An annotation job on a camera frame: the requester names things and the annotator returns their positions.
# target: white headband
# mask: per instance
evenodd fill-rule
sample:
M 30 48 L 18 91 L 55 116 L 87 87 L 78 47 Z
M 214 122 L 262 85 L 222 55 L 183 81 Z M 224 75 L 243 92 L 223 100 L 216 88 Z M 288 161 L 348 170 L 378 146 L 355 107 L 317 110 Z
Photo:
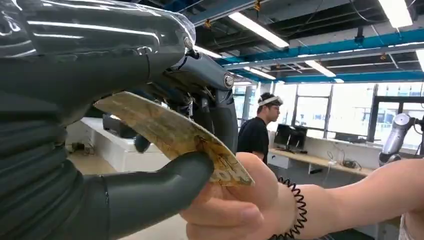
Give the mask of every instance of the white headband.
M 281 100 L 281 98 L 279 96 L 273 96 L 271 98 L 268 98 L 264 101 L 259 102 L 259 106 L 265 105 L 265 104 L 269 104 L 270 102 L 274 102 L 275 100 L 277 100 L 281 105 L 283 105 L 283 100 Z

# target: window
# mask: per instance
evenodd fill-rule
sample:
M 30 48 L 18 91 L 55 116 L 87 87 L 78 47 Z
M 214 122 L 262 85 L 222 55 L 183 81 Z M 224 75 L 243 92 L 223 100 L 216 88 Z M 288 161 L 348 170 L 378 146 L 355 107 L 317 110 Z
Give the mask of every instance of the window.
M 324 138 L 324 131 L 308 129 L 306 136 L 310 137 L 310 138 L 322 139 L 322 138 Z
M 283 104 L 279 108 L 280 114 L 277 121 L 270 122 L 267 127 L 268 130 L 276 131 L 278 124 L 292 124 L 297 87 L 296 84 L 284 84 L 283 82 L 278 82 L 275 85 L 274 95 L 279 96 Z
M 380 102 L 378 104 L 377 124 L 374 142 L 384 144 L 392 130 L 393 118 L 398 114 L 398 102 Z
M 367 136 L 373 95 L 372 83 L 335 84 L 328 131 Z
M 257 87 L 254 85 L 249 86 L 234 86 L 233 87 L 233 95 L 234 95 L 234 105 L 235 112 L 237 115 L 238 127 L 240 128 L 244 121 L 256 116 L 256 108 L 255 106 L 256 98 L 256 89 Z M 248 100 L 249 106 L 245 107 L 245 102 Z
M 245 105 L 245 96 L 234 96 L 235 113 L 238 119 L 243 117 L 243 107 Z
M 300 96 L 297 99 L 295 125 L 324 129 L 328 101 L 328 98 L 323 97 Z
M 300 84 L 294 124 L 324 131 L 331 90 L 331 84 Z
M 390 97 L 421 97 L 422 82 L 391 82 L 378 84 L 378 96 Z
M 328 97 L 331 84 L 299 84 L 297 94 L 299 96 Z
M 247 86 L 234 86 L 232 90 L 235 95 L 244 95 L 246 94 L 246 88 Z
M 424 116 L 424 104 L 422 103 L 404 103 L 403 104 L 403 113 L 408 114 L 411 117 L 417 119 L 423 119 Z M 405 136 L 403 140 L 403 147 L 416 149 L 422 140 L 422 131 L 419 125 L 412 127 Z
M 251 95 L 249 97 L 249 115 L 248 118 L 252 119 L 256 117 L 258 111 L 258 100 L 260 91 L 257 91 L 255 86 L 252 86 Z

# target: black t-shirt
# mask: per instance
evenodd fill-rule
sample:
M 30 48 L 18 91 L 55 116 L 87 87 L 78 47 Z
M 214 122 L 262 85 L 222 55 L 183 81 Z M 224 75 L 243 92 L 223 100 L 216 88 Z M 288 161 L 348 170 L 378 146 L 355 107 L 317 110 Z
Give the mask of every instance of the black t-shirt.
M 263 154 L 263 162 L 268 163 L 268 130 L 264 120 L 255 117 L 247 120 L 238 132 L 237 152 Z

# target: ceiling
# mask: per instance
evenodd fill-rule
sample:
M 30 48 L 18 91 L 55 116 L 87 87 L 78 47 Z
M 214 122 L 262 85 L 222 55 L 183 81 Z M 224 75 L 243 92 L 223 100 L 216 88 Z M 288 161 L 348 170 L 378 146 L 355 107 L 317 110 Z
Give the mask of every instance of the ceiling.
M 424 78 L 415 48 L 399 52 L 395 47 L 391 53 L 375 51 L 366 55 L 354 52 L 424 43 L 424 0 L 406 0 L 413 25 L 401 29 L 391 26 L 378 0 L 261 0 L 259 11 L 254 8 L 254 0 L 135 2 L 186 15 L 196 25 L 197 46 L 222 55 L 224 58 L 215 59 L 219 64 L 255 81 L 266 82 L 269 79 L 244 70 L 243 64 L 235 67 L 234 63 L 249 62 L 249 67 L 275 77 L 276 81 L 287 83 L 308 82 L 308 77 L 322 75 L 299 61 L 300 55 L 317 55 L 315 60 L 337 77 L 363 73 L 415 72 L 412 75 L 415 79 L 405 75 L 409 79 L 400 80 L 416 81 Z M 290 46 L 278 48 L 227 17 L 239 11 Z M 206 23 L 207 19 L 211 19 L 210 25 Z M 320 57 L 338 52 L 350 52 L 348 54 L 351 57 Z M 286 61 L 278 63 L 277 60 L 281 59 Z M 256 64 L 261 61 L 267 61 L 267 64 Z

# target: computer monitor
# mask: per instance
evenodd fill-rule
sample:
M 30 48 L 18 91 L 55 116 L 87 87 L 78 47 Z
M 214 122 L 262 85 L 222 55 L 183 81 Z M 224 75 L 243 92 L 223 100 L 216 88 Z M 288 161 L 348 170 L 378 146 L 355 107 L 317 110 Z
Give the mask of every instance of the computer monitor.
M 288 151 L 301 151 L 305 147 L 308 129 L 304 126 L 279 124 L 275 133 L 274 143 Z
M 304 126 L 295 126 L 292 132 L 288 145 L 297 150 L 303 150 L 305 147 L 306 136 L 308 129 Z

